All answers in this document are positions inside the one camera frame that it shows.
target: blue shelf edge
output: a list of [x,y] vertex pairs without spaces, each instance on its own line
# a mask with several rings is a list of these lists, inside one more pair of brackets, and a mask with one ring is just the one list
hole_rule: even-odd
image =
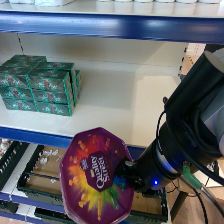
[[32,205],[37,208],[42,208],[42,209],[46,209],[46,210],[50,210],[50,211],[65,213],[64,207],[62,207],[62,206],[47,204],[47,203],[39,202],[39,201],[34,201],[29,198],[24,198],[24,197],[17,196],[17,195],[12,195],[11,197],[12,197],[12,202],[14,202],[14,203]]
[[[5,127],[0,127],[0,137],[39,145],[49,145],[59,148],[68,148],[72,140],[72,137],[45,134],[33,131],[24,131]],[[137,159],[145,149],[141,146],[127,145],[127,147],[133,159]]]
[[3,201],[11,201],[10,200],[10,195],[0,192],[0,200],[3,200]]
[[42,220],[31,218],[29,216],[26,217],[26,222],[28,222],[28,223],[35,223],[35,224],[49,224],[49,223],[46,223],[46,222],[44,222]]
[[0,11],[0,32],[28,34],[224,44],[223,26],[224,18]]
[[17,220],[24,221],[24,222],[26,221],[25,216],[18,215],[18,214],[10,214],[10,213],[0,211],[0,216],[6,217],[6,218],[9,218],[9,219],[17,219]]

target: octagonal tin lid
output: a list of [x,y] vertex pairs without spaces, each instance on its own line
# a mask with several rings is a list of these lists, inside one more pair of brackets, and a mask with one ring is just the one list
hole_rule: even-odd
[[74,222],[114,224],[128,216],[134,188],[114,177],[124,157],[131,160],[125,143],[103,128],[75,135],[59,166],[65,211]]

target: stacked green boxes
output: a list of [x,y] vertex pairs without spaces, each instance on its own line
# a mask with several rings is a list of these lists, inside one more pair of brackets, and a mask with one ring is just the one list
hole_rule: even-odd
[[80,91],[81,73],[74,63],[15,55],[0,66],[0,95],[9,110],[72,116]]
[[44,56],[15,55],[0,66],[0,94],[8,110],[37,111],[27,74]]
[[28,82],[39,112],[72,116],[75,103],[69,72],[33,69]]
[[77,104],[80,95],[81,73],[75,70],[74,63],[41,62],[38,64],[37,69],[67,71],[70,77],[74,105]]

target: robotic arm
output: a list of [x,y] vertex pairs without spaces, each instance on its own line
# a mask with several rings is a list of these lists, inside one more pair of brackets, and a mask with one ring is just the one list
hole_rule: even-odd
[[[169,99],[164,98],[156,139],[133,162],[117,168],[137,192],[153,192],[180,177],[201,170],[224,186],[224,179],[206,166],[224,155],[224,64],[204,52]],[[160,119],[166,122],[159,129]]]

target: quality street logo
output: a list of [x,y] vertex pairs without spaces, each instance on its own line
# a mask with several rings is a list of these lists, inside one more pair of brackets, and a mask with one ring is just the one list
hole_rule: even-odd
[[91,156],[91,161],[92,161],[92,170],[94,170],[94,173],[97,178],[96,186],[99,189],[102,189],[104,187],[104,184],[107,181],[110,181],[110,177],[105,166],[104,158],[103,156],[101,156],[100,158]]

